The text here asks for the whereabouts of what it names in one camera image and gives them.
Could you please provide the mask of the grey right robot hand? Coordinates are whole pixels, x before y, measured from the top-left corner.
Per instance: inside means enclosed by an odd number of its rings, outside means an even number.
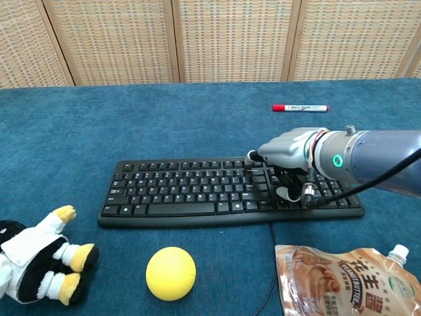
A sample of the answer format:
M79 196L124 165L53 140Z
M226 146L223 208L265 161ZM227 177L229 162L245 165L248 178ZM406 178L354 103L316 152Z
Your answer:
M257 162L274 167L280 181L276 188L279 198L306 204L314 199L316 191L315 147L327 128L294 128L247 153L245 168Z

